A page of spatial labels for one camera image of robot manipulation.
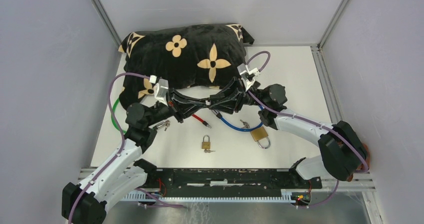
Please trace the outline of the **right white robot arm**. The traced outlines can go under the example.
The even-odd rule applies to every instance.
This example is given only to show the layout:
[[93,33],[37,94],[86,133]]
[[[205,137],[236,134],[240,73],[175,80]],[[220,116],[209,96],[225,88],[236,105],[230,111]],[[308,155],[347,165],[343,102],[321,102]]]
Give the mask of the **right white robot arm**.
[[285,87],[272,84],[264,89],[255,83],[246,90],[242,81],[233,78],[218,93],[209,97],[211,110],[232,114],[244,105],[260,106],[262,124],[277,131],[291,133],[319,148],[319,155],[297,161],[289,173],[289,183],[302,188],[310,179],[331,176],[349,182],[353,175],[370,169],[370,154],[350,124],[322,122],[295,113],[285,105]]

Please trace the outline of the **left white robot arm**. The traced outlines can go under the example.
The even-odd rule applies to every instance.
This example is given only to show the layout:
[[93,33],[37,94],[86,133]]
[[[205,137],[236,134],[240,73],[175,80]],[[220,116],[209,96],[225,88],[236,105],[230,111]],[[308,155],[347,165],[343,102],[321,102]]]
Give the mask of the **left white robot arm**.
[[212,105],[209,98],[192,98],[175,90],[154,97],[157,102],[150,107],[131,104],[126,110],[128,129],[120,133],[121,144],[88,177],[63,188],[61,214],[68,223],[101,224],[126,194],[142,185],[154,186],[158,179],[155,171],[138,166],[124,171],[152,145],[158,133],[152,126],[171,117],[181,123]]

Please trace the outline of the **large brass padlock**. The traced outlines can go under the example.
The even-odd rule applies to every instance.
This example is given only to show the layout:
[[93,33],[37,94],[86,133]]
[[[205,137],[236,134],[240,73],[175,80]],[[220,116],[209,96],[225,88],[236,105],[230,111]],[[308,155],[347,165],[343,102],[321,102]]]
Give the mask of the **large brass padlock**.
[[[251,134],[253,140],[257,143],[257,145],[261,149],[266,150],[266,149],[271,147],[271,141],[269,139],[269,135],[268,135],[266,129],[263,126],[250,131],[250,134]],[[265,145],[261,144],[262,140],[266,141]]]

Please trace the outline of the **small brass padlock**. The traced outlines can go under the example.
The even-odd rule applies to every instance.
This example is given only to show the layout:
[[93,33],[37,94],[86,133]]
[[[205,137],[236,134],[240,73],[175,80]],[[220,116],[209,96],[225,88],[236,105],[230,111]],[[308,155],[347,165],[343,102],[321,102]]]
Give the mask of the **small brass padlock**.
[[214,150],[211,150],[211,142],[210,142],[210,136],[209,135],[205,135],[202,138],[201,148],[203,149],[203,152],[204,153],[212,153],[212,152],[214,152]]

